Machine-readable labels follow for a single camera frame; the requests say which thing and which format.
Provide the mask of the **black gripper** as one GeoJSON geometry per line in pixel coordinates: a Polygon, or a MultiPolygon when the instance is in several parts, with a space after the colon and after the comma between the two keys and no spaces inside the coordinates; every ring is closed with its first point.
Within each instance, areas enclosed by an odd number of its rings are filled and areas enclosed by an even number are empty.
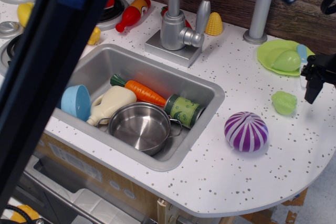
{"type": "Polygon", "coordinates": [[[335,54],[309,55],[300,75],[307,80],[304,98],[313,104],[324,83],[335,85],[335,54]]]}

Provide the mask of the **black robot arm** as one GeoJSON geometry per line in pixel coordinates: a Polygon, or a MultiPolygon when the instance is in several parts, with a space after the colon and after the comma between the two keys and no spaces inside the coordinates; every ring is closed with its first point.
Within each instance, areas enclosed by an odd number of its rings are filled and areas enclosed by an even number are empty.
{"type": "MultiPolygon", "coordinates": [[[[1,209],[108,0],[37,0],[1,87],[1,209]]],[[[293,3],[295,0],[282,0],[293,3]]]]}

